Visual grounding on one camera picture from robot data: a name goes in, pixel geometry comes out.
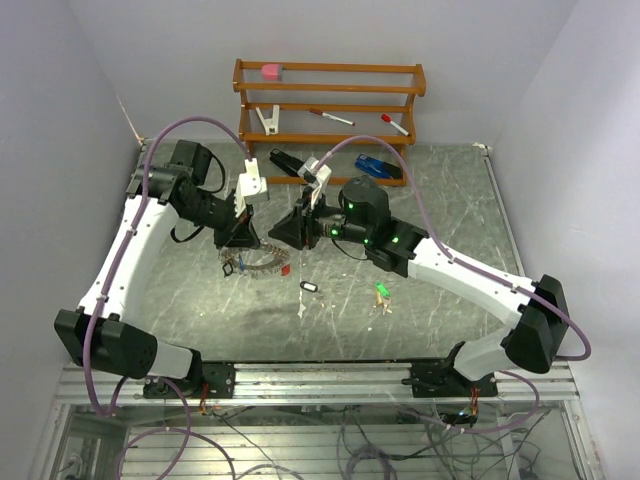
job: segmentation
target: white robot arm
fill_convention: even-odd
[[[135,324],[140,315],[151,267],[178,218],[213,228],[218,248],[257,248],[259,240],[251,226],[251,205],[267,200],[268,193],[255,160],[245,161],[247,172],[240,175],[238,188],[227,199],[218,199],[199,189],[208,168],[206,159],[211,154],[199,144],[185,142],[182,147],[185,145],[191,149],[187,149],[190,160],[185,161],[183,154],[152,171],[151,198],[113,279],[93,335],[91,362],[95,369],[132,378],[169,377],[181,381],[185,391],[197,392],[206,377],[206,372],[203,373],[206,362],[202,362],[199,352],[163,343],[131,323]],[[521,290],[535,292],[566,312],[562,286],[557,280],[544,276],[533,282],[445,247],[452,257],[500,276],[512,287],[496,286],[495,282],[473,274],[442,255],[440,247],[424,230],[392,217],[386,192],[367,176],[344,185],[339,207],[327,206],[324,189],[331,171],[323,166],[317,174],[310,175],[313,163],[308,162],[308,167],[300,172],[310,186],[269,236],[297,249],[312,249],[322,237],[361,243],[367,258],[379,268],[445,288],[486,309],[504,324],[502,329],[479,340],[456,345],[444,359],[381,359],[409,361],[414,365],[407,380],[414,387],[414,395],[468,395],[472,386],[486,382],[496,370],[514,367],[536,373],[549,370],[567,325]],[[120,229],[91,289],[75,311],[61,310],[56,318],[56,331],[79,365],[86,325],[100,297],[100,285],[138,211],[141,174],[139,169],[127,190],[129,198]],[[428,386],[431,393],[425,394],[421,386]]]

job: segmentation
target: wooden shelf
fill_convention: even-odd
[[[285,83],[285,82],[245,82],[244,70],[260,70],[264,65],[279,63],[284,69],[294,71],[315,72],[342,72],[354,73],[354,76],[366,73],[386,73],[412,75],[409,86],[398,85],[359,85],[359,84],[332,84],[332,83]],[[233,72],[233,89],[240,93],[240,126],[238,133],[253,153],[255,143],[323,143],[336,144],[355,134],[329,134],[329,133],[288,133],[279,132],[277,135],[266,135],[256,132],[251,125],[249,112],[256,108],[269,109],[274,103],[251,102],[248,98],[250,91],[298,91],[298,92],[336,92],[336,93],[377,93],[377,94],[405,94],[404,105],[357,105],[341,103],[278,103],[282,111],[308,111],[311,108],[326,112],[352,112],[352,113],[400,113],[402,119],[400,125],[409,132],[404,135],[374,135],[392,145],[404,158],[407,145],[413,145],[416,141],[415,125],[413,123],[413,103],[416,95],[422,97],[427,88],[422,65],[364,65],[364,64],[340,64],[340,63],[302,63],[302,62],[246,62],[236,60]],[[355,144],[375,144],[370,140],[361,140]],[[331,184],[343,185],[349,180],[347,177],[334,177]],[[269,177],[269,183],[297,184],[304,183],[302,179],[281,176]],[[406,178],[401,179],[376,179],[380,185],[401,186],[406,185]]]
[[[390,145],[412,145],[414,142],[411,137],[404,135],[375,135],[380,140],[384,140]],[[265,142],[265,143],[339,143],[347,138],[353,137],[353,134],[338,133],[284,133],[278,135],[267,135],[259,132],[245,132],[240,137],[245,142]],[[356,140],[354,145],[376,145],[371,140]]]

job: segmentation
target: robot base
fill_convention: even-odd
[[[174,380],[178,388],[187,398],[201,398],[204,393],[204,386],[208,386],[207,398],[233,398],[233,390],[236,383],[236,370],[232,363],[206,362],[200,363],[200,381],[193,382],[187,380]],[[152,382],[144,386],[142,392],[146,399],[175,399],[176,393],[162,382]]]
[[[447,360],[442,358],[420,359],[411,365],[410,378],[402,381],[411,385],[413,398],[470,397],[476,387],[480,397],[495,397],[498,387],[494,374],[472,382],[451,371]]]

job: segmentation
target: gray tabletop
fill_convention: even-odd
[[[235,186],[243,168],[242,154],[228,143],[207,145],[227,166]],[[273,145],[260,149],[261,173],[273,166],[268,151],[278,147],[298,158],[320,158],[325,146]],[[168,161],[172,145],[162,145],[154,163]],[[347,147],[332,158],[336,175],[358,175],[359,153],[388,158],[377,147]],[[417,145],[408,162],[421,189],[427,212],[442,240],[454,249],[491,266],[517,273],[514,252],[487,166],[477,148]],[[220,174],[212,162],[205,187],[215,188]],[[337,205],[340,187],[329,187],[328,203]],[[392,214],[422,227],[411,189],[387,188]],[[271,185],[270,201],[255,208],[254,224],[261,239],[286,248],[291,273],[257,278],[223,277],[213,232],[175,244],[167,239],[153,268],[141,328],[161,340],[200,350],[205,360],[338,360],[443,356],[462,340],[496,330],[497,319],[470,302],[424,282],[383,272],[370,262],[356,261],[321,240],[313,250],[299,252],[267,237],[267,231],[291,208],[301,187]],[[176,228],[186,236],[193,226],[182,220]],[[356,257],[359,245],[344,243]],[[245,263],[265,261],[253,252]],[[300,281],[317,284],[318,293],[302,291]],[[391,293],[392,313],[382,315],[375,304],[375,284]]]

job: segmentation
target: blue object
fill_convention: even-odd
[[[385,170],[385,162],[361,153],[356,159],[356,168],[368,173],[374,178],[393,178]]]

